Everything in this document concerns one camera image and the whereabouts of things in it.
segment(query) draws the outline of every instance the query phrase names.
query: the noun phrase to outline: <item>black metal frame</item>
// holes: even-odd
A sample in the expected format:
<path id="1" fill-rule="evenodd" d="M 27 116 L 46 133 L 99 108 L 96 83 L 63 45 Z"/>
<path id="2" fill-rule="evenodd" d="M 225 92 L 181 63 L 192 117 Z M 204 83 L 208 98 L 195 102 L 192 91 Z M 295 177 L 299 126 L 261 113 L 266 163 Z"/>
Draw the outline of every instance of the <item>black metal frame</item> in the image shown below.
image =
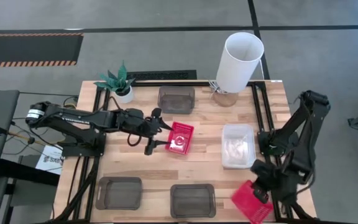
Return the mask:
<path id="1" fill-rule="evenodd" d="M 142 87 L 142 86 L 162 86 L 162 85 L 170 85 L 170 86 L 209 86 L 209 83 L 206 81 L 193 81 L 193 82 L 135 82 L 133 84 L 133 86 L 137 86 L 137 87 Z M 247 84 L 247 87 L 251 87 L 252 89 L 252 95 L 254 98 L 254 104 L 255 104 L 255 110 L 256 110 L 256 116 L 257 116 L 257 121 L 258 121 L 258 125 L 259 125 L 259 132 L 261 131 L 265 131 L 265 127 L 264 127 L 264 120 L 262 117 L 262 110 L 260 108 L 260 103 L 259 103 L 259 96 L 258 96 L 258 90 L 260 90 L 260 92 L 262 93 L 262 98 L 264 101 L 264 108 L 266 111 L 266 116 L 267 116 L 267 123 L 268 123 L 268 128 L 269 130 L 274 130 L 274 124 L 273 124 L 273 118 L 272 118 L 272 114 L 271 114 L 271 110 L 270 110 L 270 105 L 269 105 L 269 99 L 267 96 L 267 91 L 266 91 L 266 85 L 265 82 L 249 82 Z M 100 102 L 100 97 L 101 97 L 101 92 L 102 89 L 97 89 L 96 91 L 96 96 L 95 96 L 95 101 L 94 101 L 94 106 L 93 106 L 93 110 L 97 110 L 98 109 L 98 105 Z M 104 106 L 103 109 L 106 110 L 108 108 L 108 104 L 109 104 L 109 94 L 110 92 L 106 92 L 105 97 L 104 97 Z M 275 158 L 275 163 L 279 166 L 282 164 L 280 158 L 278 156 L 276 156 Z M 97 163 L 97 166 L 99 165 L 99 157 L 94 158 L 94 163 Z M 272 162 L 271 158 L 269 156 L 265 156 L 265 160 L 267 162 Z M 82 166 L 82 170 L 81 170 L 81 175 L 80 175 L 80 185 L 78 188 L 81 187 L 81 185 L 83 184 L 83 182 L 86 179 L 86 174 L 88 171 L 88 165 L 89 165 L 89 157 L 85 157 L 84 161 L 83 161 L 83 166 Z M 88 194 L 88 200 L 87 200 L 87 204 L 86 204 L 86 210 L 85 210 L 85 218 L 79 218 L 79 214 L 80 214 L 80 207 L 81 207 L 81 201 L 78 202 L 78 204 L 76 205 L 76 208 L 74 210 L 74 214 L 73 214 L 73 219 L 70 220 L 70 222 L 73 223 L 84 223 L 84 222 L 88 222 L 90 221 L 91 218 L 91 212 L 92 212 L 92 207 L 93 207 L 93 198 L 94 198 L 94 190 L 96 188 L 96 179 L 97 176 L 92 180 L 92 183 L 89 186 L 89 194 Z M 280 222 L 282 220 L 294 220 L 293 219 L 293 215 L 292 215 L 292 211 L 291 209 L 287 206 L 285 207 L 285 211 L 287 214 L 286 218 L 281 217 L 280 214 L 280 207 L 278 204 L 278 201 L 276 199 L 276 196 L 274 194 L 272 194 L 272 201 L 273 201 L 273 207 L 274 207 L 274 217 L 276 219 L 276 222 Z"/>

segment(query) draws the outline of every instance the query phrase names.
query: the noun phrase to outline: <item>white pot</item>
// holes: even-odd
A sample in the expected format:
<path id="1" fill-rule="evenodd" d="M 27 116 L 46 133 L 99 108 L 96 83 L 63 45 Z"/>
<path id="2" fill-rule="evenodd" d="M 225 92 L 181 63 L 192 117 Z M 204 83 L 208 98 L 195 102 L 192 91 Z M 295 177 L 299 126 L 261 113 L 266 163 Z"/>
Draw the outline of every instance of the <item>white pot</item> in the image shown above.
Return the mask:
<path id="1" fill-rule="evenodd" d="M 134 99 L 134 92 L 132 91 L 132 87 L 129 87 L 129 93 L 125 96 L 119 96 L 116 92 L 113 94 L 118 103 L 129 103 Z"/>

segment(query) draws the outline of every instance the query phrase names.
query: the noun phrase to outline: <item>red basket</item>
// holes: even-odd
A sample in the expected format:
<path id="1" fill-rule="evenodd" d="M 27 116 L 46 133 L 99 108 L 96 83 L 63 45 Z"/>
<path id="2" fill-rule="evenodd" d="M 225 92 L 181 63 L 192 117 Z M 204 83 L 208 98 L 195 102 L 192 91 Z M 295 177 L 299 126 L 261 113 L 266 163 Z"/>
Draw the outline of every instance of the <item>red basket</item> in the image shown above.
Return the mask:
<path id="1" fill-rule="evenodd" d="M 251 187 L 252 182 L 247 180 L 234 193 L 231 200 L 236 207 L 249 219 L 251 224 L 262 223 L 265 217 L 273 210 L 273 204 L 270 202 L 262 203 L 254 195 Z"/>
<path id="2" fill-rule="evenodd" d="M 171 152 L 186 155 L 190 148 L 190 141 L 193 137 L 194 127 L 173 122 L 172 129 L 169 133 L 168 142 L 171 144 L 165 145 L 165 149 Z"/>

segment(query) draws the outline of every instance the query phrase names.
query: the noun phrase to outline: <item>gray floor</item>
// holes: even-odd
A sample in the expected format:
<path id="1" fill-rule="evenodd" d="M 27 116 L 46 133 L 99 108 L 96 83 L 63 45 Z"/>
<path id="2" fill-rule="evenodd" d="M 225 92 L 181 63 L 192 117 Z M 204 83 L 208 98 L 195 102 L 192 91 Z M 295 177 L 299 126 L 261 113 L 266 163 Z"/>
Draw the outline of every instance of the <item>gray floor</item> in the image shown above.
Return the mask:
<path id="1" fill-rule="evenodd" d="M 358 1 L 257 0 L 260 26 L 358 25 Z M 159 26 L 250 26 L 246 0 L 0 0 L 0 29 L 64 29 Z M 85 34 L 75 67 L 0 68 L 0 90 L 77 94 L 81 81 L 98 72 L 197 69 L 214 78 L 231 31 Z M 332 110 L 316 145 L 312 195 L 323 220 L 358 223 L 358 131 L 347 118 L 358 115 L 358 30 L 262 31 L 271 79 L 283 80 L 289 101 L 304 90 L 327 94 Z M 254 79 L 261 79 L 257 69 Z M 31 103 L 64 98 L 21 95 L 16 116 Z M 291 112 L 297 105 L 291 105 Z M 52 133 L 49 139 L 58 140 Z M 18 151 L 21 144 L 8 150 Z M 50 205 L 14 212 L 13 223 L 45 221 Z"/>

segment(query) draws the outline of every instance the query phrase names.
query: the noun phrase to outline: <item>wooden table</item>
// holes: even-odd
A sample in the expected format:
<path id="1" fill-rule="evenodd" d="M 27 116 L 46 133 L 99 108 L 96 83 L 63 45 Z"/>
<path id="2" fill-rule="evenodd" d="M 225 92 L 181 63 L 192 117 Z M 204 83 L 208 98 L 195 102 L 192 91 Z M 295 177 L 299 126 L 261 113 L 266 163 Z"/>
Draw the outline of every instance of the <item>wooden table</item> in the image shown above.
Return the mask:
<path id="1" fill-rule="evenodd" d="M 281 128 L 290 118 L 290 109 L 282 82 L 266 81 L 268 99 L 276 128 Z M 121 105 L 122 108 L 141 109 L 145 116 L 157 107 L 159 87 L 135 87 L 134 100 Z M 127 134 L 108 134 L 105 154 L 100 160 L 98 178 L 102 177 L 140 177 L 143 183 L 143 196 L 138 210 L 97 210 L 94 207 L 91 222 L 246 222 L 247 218 L 231 202 L 233 192 L 245 181 L 255 180 L 256 175 L 249 169 L 223 169 L 221 165 L 221 136 L 225 124 L 250 124 L 254 127 L 255 149 L 258 159 L 264 159 L 259 153 L 256 133 L 259 130 L 251 88 L 239 93 L 238 102 L 230 107 L 217 106 L 210 100 L 211 90 L 207 86 L 195 86 L 196 103 L 190 115 L 163 114 L 167 124 L 172 121 L 190 124 L 195 127 L 190 152 L 187 156 L 165 151 L 163 146 L 154 149 L 151 156 L 144 155 L 146 139 L 136 147 L 127 145 Z M 92 81 L 82 84 L 77 109 L 92 111 L 96 86 Z M 262 115 L 267 125 L 263 107 L 262 93 L 258 92 Z M 114 110 L 113 102 L 109 110 Z M 156 139 L 166 140 L 168 131 L 164 130 Z M 66 158 L 55 197 L 55 213 L 60 214 L 66 207 L 68 192 L 77 158 Z M 74 196 L 78 188 L 81 166 L 78 166 L 73 187 Z M 170 215 L 170 188 L 174 184 L 212 184 L 216 195 L 216 216 L 214 218 L 187 218 L 176 220 Z M 94 201 L 98 192 L 96 184 Z M 84 217 L 85 192 L 81 204 L 80 218 Z M 316 216 L 313 199 L 307 190 L 298 196 L 298 203 L 311 216 Z M 274 221 L 271 213 L 266 221 Z"/>

